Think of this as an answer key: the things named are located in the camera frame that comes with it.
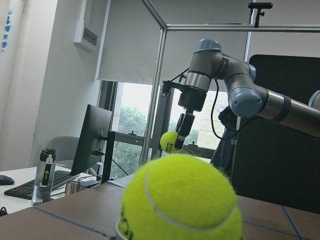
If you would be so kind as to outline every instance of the robotic arm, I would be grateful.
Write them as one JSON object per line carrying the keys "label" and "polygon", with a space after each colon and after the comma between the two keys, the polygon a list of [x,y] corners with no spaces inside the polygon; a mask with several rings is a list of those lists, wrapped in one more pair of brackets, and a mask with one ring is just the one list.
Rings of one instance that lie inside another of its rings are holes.
{"label": "robotic arm", "polygon": [[212,79],[222,79],[233,113],[242,118],[258,115],[301,133],[320,138],[320,111],[314,107],[290,99],[290,97],[255,85],[256,69],[244,61],[221,52],[221,45],[214,40],[203,39],[193,54],[184,85],[164,81],[162,95],[171,88],[182,93],[179,106],[185,111],[180,115],[174,147],[181,149],[190,133],[195,116],[201,111]]}

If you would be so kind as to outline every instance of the black mouse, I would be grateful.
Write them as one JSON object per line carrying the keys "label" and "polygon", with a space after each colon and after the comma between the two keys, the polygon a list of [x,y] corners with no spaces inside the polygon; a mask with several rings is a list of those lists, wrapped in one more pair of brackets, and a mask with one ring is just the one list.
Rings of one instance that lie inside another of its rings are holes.
{"label": "black mouse", "polygon": [[11,177],[0,175],[0,185],[12,185],[15,183]]}

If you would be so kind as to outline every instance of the water bottle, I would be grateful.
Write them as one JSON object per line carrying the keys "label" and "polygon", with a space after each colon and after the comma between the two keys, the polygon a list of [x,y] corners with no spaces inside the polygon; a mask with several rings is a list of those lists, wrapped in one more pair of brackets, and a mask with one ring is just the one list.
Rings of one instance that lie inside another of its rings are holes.
{"label": "water bottle", "polygon": [[40,161],[36,168],[31,205],[42,204],[50,197],[56,168],[56,150],[45,148],[40,154]]}

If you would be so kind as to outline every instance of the bottle label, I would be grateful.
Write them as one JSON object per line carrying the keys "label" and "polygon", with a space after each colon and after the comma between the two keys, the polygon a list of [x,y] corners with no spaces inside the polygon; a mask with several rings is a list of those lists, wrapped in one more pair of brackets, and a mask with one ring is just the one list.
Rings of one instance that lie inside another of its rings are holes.
{"label": "bottle label", "polygon": [[43,173],[43,178],[42,178],[42,185],[43,186],[47,186],[49,183],[49,176],[50,176],[52,162],[53,162],[52,155],[49,155],[49,157],[45,161],[45,168],[44,168],[44,173]]}

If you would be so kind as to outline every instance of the keyboard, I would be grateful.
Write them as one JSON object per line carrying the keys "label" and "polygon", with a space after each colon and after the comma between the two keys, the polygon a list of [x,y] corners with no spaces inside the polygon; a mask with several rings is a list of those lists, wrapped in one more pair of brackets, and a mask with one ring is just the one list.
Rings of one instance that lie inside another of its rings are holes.
{"label": "keyboard", "polygon": [[[75,179],[76,176],[70,176],[69,171],[56,170],[54,171],[52,190],[55,190],[62,185],[66,184],[68,181]],[[16,186],[14,188],[8,189],[4,192],[4,195],[16,197],[20,199],[32,199],[32,194],[34,191],[35,180],[28,181],[22,185]]]}

